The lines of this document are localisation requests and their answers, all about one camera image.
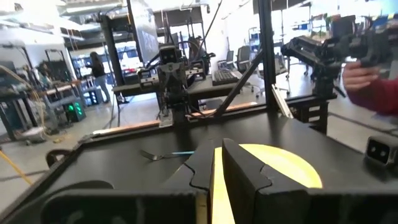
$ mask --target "keyboard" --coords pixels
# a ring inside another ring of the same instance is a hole
[[[218,70],[212,74],[213,86],[237,83],[239,79],[228,70]]]

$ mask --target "hand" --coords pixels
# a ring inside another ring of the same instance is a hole
[[[361,68],[361,62],[347,63],[343,72],[343,84],[347,91],[358,91],[379,77],[380,68]]]

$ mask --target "floor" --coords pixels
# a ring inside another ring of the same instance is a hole
[[[284,75],[277,77],[279,88],[288,88],[290,84],[291,96],[308,94],[311,92],[310,78],[303,74],[303,67],[292,67],[289,82]],[[254,84],[255,92],[264,86],[264,82],[253,75],[250,80]],[[258,99],[250,88],[244,88],[243,92],[236,97],[233,104],[247,102],[264,103],[264,94]],[[374,113],[359,108],[349,99],[339,96],[330,101],[330,116],[328,118],[328,136],[336,139],[359,151],[364,151],[366,141],[372,135],[394,135],[398,138],[397,126],[383,119],[375,118]],[[159,108],[154,94],[135,96],[129,104],[121,106],[121,126],[127,124],[152,121],[157,116]],[[96,108],[86,110],[87,118],[67,130],[64,140],[55,144],[47,141],[35,146],[25,146],[22,142],[14,142],[3,145],[3,152],[23,172],[45,172],[48,169],[45,163],[45,154],[51,149],[71,149],[84,135],[98,129],[115,127],[118,118],[113,115],[112,104],[100,105]],[[37,180],[42,174],[30,175],[31,181]],[[4,160],[0,159],[0,211],[4,210],[18,195],[28,188],[28,184],[18,178],[15,170]]]

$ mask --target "red sleeve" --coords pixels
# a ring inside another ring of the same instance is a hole
[[[362,90],[347,94],[358,106],[384,115],[398,115],[398,79],[378,79]]]

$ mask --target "yellow plate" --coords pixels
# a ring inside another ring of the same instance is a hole
[[[308,188],[322,188],[322,181],[316,170],[296,154],[277,147],[259,144],[242,144],[245,150],[281,174],[290,177]],[[226,191],[221,148],[215,149],[213,195],[213,223],[234,224],[234,218]]]

